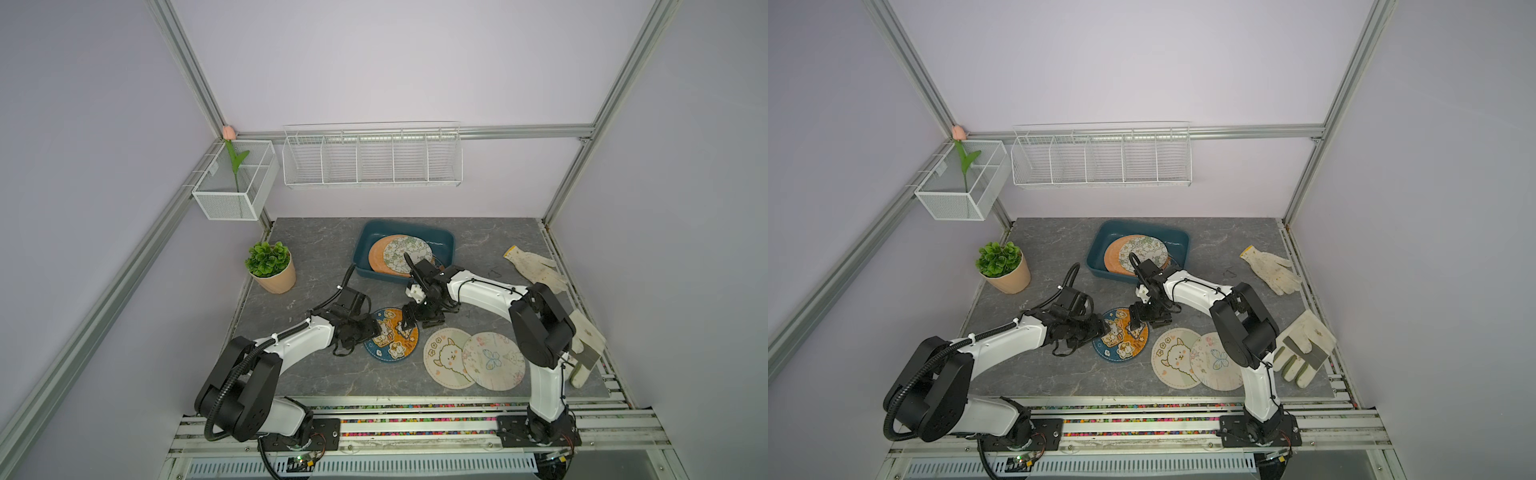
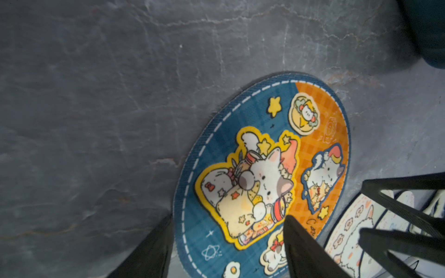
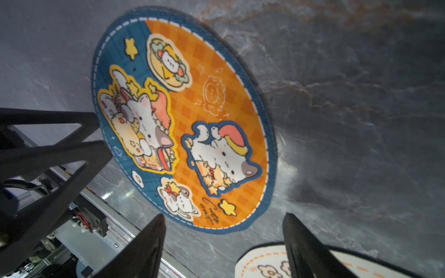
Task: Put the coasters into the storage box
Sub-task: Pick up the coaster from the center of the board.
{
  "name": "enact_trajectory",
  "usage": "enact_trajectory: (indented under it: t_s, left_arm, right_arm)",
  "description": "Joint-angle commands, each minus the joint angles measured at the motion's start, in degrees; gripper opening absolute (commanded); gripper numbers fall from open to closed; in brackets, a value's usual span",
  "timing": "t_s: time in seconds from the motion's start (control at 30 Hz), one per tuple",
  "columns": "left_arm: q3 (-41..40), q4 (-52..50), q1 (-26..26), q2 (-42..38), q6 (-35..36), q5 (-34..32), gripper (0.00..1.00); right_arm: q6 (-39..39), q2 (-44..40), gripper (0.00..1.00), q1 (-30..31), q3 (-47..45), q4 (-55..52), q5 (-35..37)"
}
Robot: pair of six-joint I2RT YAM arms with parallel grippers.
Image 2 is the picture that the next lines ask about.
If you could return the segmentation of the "blue orange toast coaster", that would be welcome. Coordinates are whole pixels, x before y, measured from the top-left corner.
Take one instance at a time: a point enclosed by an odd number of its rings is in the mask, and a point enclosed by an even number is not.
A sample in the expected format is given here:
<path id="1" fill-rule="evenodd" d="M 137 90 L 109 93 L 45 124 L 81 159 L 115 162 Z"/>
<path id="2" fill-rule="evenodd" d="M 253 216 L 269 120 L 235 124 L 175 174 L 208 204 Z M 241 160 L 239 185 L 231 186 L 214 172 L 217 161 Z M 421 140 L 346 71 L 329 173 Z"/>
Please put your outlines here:
<path id="1" fill-rule="evenodd" d="M 186 276 L 285 275 L 285 218 L 321 235 L 350 155 L 345 109 L 314 76 L 279 74 L 236 96 L 203 130 L 176 189 L 175 242 Z"/>

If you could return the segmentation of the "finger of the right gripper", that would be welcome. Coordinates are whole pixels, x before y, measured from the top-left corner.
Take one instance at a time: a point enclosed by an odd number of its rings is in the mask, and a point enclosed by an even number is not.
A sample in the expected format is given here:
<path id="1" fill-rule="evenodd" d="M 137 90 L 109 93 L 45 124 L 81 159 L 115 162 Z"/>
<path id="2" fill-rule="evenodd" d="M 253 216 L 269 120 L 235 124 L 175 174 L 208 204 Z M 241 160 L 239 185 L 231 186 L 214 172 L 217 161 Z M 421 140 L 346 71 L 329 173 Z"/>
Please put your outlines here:
<path id="1" fill-rule="evenodd" d="M 394 251 L 445 265 L 445 240 L 441 238 L 363 228 L 359 245 L 395 278 L 418 278 L 419 275 L 393 255 Z"/>
<path id="2" fill-rule="evenodd" d="M 417 227 L 427 235 L 444 238 L 445 221 L 414 207 L 414 191 L 444 191 L 445 174 L 365 180 L 361 194 Z"/>

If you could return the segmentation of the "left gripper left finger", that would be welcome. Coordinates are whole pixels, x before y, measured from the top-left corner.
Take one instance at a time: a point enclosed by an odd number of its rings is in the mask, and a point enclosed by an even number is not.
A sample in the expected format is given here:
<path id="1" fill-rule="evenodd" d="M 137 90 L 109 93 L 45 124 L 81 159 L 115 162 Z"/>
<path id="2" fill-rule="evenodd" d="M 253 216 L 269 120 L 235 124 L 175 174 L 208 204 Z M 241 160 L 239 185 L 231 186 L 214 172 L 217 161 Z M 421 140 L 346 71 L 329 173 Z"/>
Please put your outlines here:
<path id="1" fill-rule="evenodd" d="M 165 278 L 174 244 L 173 216 L 167 215 L 108 278 Z"/>

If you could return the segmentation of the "teal plastic storage box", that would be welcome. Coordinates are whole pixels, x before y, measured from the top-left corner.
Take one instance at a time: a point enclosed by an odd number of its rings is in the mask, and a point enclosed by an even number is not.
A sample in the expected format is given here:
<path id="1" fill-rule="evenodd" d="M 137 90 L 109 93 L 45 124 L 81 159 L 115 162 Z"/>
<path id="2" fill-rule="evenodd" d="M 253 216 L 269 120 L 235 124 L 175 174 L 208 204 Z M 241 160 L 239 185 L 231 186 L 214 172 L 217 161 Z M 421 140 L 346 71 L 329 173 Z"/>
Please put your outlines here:
<path id="1" fill-rule="evenodd" d="M 445 68 L 445 0 L 401 0 L 407 20 L 422 58 L 432 67 Z"/>

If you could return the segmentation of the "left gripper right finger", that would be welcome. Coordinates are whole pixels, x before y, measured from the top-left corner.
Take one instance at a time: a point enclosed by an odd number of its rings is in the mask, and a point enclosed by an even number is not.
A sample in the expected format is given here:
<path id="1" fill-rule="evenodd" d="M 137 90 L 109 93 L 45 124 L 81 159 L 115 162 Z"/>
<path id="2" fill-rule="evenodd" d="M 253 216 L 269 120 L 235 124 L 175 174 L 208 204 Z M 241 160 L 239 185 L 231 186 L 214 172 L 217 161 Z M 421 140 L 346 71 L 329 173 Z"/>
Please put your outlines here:
<path id="1" fill-rule="evenodd" d="M 293 216 L 286 216 L 283 233 L 290 277 L 350 277 Z"/>

